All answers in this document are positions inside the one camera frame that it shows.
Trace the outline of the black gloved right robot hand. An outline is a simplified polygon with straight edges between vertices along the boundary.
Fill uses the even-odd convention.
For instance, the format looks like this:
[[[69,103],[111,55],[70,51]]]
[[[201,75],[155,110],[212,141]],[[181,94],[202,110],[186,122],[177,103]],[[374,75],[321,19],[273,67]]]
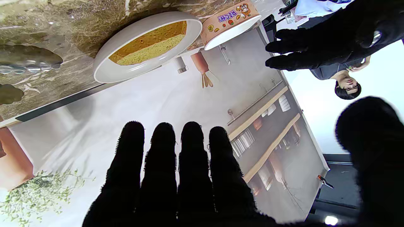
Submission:
[[[143,155],[144,128],[124,126],[115,157],[84,227],[325,227],[316,222],[277,223],[258,211],[233,156],[226,130],[210,130],[211,160],[200,125],[181,134],[180,183],[176,183],[175,133],[169,123],[155,128]],[[350,104],[339,116],[336,139],[357,170],[362,204],[345,227],[403,226],[404,127],[395,110],[378,97]]]

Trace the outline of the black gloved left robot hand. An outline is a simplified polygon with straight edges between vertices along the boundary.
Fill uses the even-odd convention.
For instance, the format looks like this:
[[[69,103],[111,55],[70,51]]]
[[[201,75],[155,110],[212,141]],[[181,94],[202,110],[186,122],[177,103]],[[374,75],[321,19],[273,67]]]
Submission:
[[[278,30],[265,49],[279,55],[265,65],[294,71],[365,58],[403,39],[403,11],[402,0],[355,0],[311,28]]]

